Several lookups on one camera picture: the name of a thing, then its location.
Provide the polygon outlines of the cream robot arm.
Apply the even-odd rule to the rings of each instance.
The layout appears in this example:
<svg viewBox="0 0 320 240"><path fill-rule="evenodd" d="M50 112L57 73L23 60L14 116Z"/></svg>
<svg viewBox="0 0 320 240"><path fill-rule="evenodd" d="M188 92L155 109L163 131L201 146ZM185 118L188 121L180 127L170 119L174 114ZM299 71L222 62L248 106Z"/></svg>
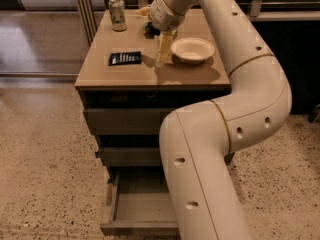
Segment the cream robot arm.
<svg viewBox="0 0 320 240"><path fill-rule="evenodd" d="M225 156L272 136L292 105L288 79L234 0L154 0L161 31L177 28L200 4L231 92L174 110L160 127L164 175L181 240L253 240Z"/></svg>

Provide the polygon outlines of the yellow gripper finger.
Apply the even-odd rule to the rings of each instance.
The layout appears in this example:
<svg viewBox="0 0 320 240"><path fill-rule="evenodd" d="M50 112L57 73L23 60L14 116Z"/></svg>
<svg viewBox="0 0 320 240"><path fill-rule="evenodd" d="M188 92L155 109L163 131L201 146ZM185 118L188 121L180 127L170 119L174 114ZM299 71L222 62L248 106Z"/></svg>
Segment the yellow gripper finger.
<svg viewBox="0 0 320 240"><path fill-rule="evenodd" d="M150 5L147 5L147 6L144 6L144 7L141 7L139 9L137 9L135 11L135 14L136 15L139 15L139 16L145 16L145 17L148 17L150 15L150 11L151 11L151 6Z"/></svg>
<svg viewBox="0 0 320 240"><path fill-rule="evenodd" d="M154 38L155 41L155 65L162 66L168 60L171 53L171 46L175 39L175 31L161 31L159 36Z"/></svg>

